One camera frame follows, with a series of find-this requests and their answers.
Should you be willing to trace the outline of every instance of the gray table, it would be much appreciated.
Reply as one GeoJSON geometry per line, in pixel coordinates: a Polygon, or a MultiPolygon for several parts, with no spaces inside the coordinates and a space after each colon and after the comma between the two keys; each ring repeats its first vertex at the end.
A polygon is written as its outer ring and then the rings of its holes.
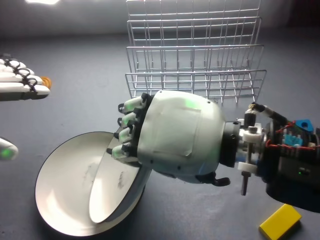
{"type": "MultiPolygon", "coordinates": [[[[261,67],[268,70],[259,103],[289,119],[320,112],[320,30],[262,30],[265,44],[261,67]]],[[[129,98],[126,35],[47,38],[0,42],[8,52],[40,76],[53,80],[43,100],[0,102],[0,133],[20,150],[15,161],[0,163],[0,239],[73,239],[43,223],[34,187],[46,157],[64,141],[86,132],[117,129],[118,103],[129,98]]],[[[241,117],[244,104],[224,109],[228,120],[241,117]]],[[[257,177],[240,195],[239,171],[219,166],[218,177],[231,185],[214,187],[166,178],[153,172],[140,204],[121,224],[90,239],[131,240],[258,240],[258,226],[282,204],[265,193],[257,177]]],[[[292,239],[319,239],[320,214],[298,209],[302,228],[292,239]]]]}

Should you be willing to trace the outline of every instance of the silver dish rack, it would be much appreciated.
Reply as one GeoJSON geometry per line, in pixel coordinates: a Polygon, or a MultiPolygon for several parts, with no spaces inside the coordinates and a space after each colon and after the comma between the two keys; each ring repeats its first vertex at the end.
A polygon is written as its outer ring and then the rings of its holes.
{"type": "Polygon", "coordinates": [[[260,0],[127,0],[132,98],[177,90],[256,101],[266,76],[260,0]]]}

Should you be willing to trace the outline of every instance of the robotic hand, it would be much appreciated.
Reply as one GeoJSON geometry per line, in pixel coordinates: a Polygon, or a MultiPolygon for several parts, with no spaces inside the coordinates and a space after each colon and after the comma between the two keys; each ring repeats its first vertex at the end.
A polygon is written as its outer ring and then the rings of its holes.
{"type": "MultiPolygon", "coordinates": [[[[0,101],[43,99],[50,93],[51,81],[36,76],[22,62],[8,54],[0,55],[0,101]]],[[[9,140],[0,137],[0,161],[12,160],[18,148],[9,140]]]]}
{"type": "Polygon", "coordinates": [[[244,119],[228,122],[219,106],[203,97],[162,90],[118,106],[124,117],[114,136],[119,146],[107,149],[118,161],[148,167],[167,177],[222,187],[218,164],[238,169],[246,195],[251,174],[266,183],[277,201],[320,213],[320,131],[308,121],[289,121],[267,106],[253,103],[244,119]],[[256,115],[272,121],[262,129],[256,115]]]}

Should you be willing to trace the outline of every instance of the yellow sponge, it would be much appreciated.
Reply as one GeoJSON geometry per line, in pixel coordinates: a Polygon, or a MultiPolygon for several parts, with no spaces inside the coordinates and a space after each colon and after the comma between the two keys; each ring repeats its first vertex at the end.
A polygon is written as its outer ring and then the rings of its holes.
{"type": "Polygon", "coordinates": [[[259,230],[269,240],[279,239],[295,223],[301,215],[290,205],[284,204],[259,227],[259,230]]]}

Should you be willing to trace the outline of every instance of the metal wire basket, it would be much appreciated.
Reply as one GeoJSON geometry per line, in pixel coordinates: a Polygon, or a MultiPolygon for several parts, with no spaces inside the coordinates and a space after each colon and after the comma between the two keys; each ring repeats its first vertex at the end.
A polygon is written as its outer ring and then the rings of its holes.
{"type": "Polygon", "coordinates": [[[260,3],[127,0],[131,97],[167,89],[222,104],[225,98],[257,100],[266,75],[258,70],[260,3]]]}

